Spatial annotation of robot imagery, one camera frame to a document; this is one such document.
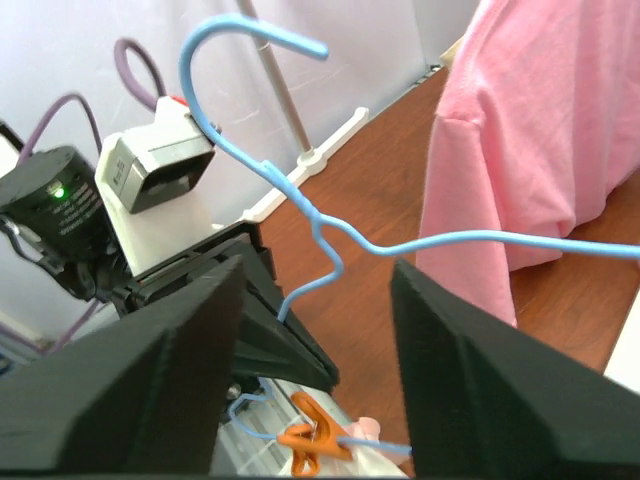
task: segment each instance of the white backdrop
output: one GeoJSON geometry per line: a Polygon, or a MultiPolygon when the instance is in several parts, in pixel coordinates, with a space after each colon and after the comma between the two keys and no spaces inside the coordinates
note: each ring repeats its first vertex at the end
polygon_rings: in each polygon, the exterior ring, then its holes
{"type": "MultiPolygon", "coordinates": [[[[425,72],[409,0],[254,2],[261,19],[322,40],[330,48],[324,63],[275,48],[316,145],[356,107],[377,113],[425,72]]],[[[27,137],[59,95],[78,90],[91,104],[103,137],[149,123],[152,115],[115,75],[115,40],[131,36],[140,41],[158,63],[169,92],[179,94],[176,63],[184,38],[206,17],[231,11],[237,7],[230,0],[2,0],[0,118],[27,137]]],[[[447,30],[450,43],[462,33],[456,28],[447,30]]],[[[213,39],[196,55],[194,72],[203,106],[230,139],[285,171],[294,167],[296,144],[250,38],[213,39]]],[[[38,146],[64,143],[79,147],[95,164],[95,146],[78,105],[63,109],[38,146]]],[[[268,190],[262,180],[220,153],[198,188],[216,223],[237,218],[268,190]]],[[[46,275],[18,260],[2,238],[0,265],[0,315],[57,336],[85,308],[46,275]]]]}

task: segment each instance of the orange clip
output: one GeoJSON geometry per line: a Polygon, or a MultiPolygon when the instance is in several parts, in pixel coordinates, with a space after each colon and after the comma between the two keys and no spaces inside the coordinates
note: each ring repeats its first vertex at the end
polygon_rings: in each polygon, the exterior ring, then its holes
{"type": "Polygon", "coordinates": [[[293,449],[291,475],[294,477],[317,475],[320,472],[319,455],[338,460],[353,460],[351,451],[338,444],[338,437],[347,436],[347,432],[318,405],[311,395],[296,392],[291,395],[291,401],[315,423],[315,426],[306,423],[293,425],[278,436],[280,444],[293,449]]]}

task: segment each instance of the metal rod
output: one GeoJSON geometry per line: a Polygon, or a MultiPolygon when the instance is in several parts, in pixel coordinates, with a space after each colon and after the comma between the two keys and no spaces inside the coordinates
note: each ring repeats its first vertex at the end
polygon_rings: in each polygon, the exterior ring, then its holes
{"type": "MultiPolygon", "coordinates": [[[[253,17],[258,19],[258,15],[256,13],[256,9],[253,6],[253,2],[251,0],[236,0],[238,4],[238,8],[243,15],[247,17],[253,17]]],[[[271,50],[271,45],[269,42],[262,38],[253,37],[253,43],[256,45],[256,49],[258,51],[258,55],[260,56],[260,61],[262,62],[262,66],[267,72],[267,76],[271,81],[271,85],[273,86],[273,90],[276,93],[276,97],[278,97],[278,101],[280,102],[280,108],[284,112],[284,116],[289,123],[289,127],[293,133],[293,136],[296,138],[298,142],[298,146],[300,147],[300,151],[302,153],[309,152],[313,147],[311,146],[311,142],[309,142],[309,137],[307,136],[307,132],[302,125],[302,121],[300,120],[300,116],[298,115],[298,110],[296,110],[296,106],[293,104],[293,100],[291,99],[291,94],[289,93],[289,88],[284,81],[284,77],[282,76],[282,72],[280,71],[280,67],[278,66],[278,62],[276,61],[276,57],[273,55],[273,50],[271,50]]]]}

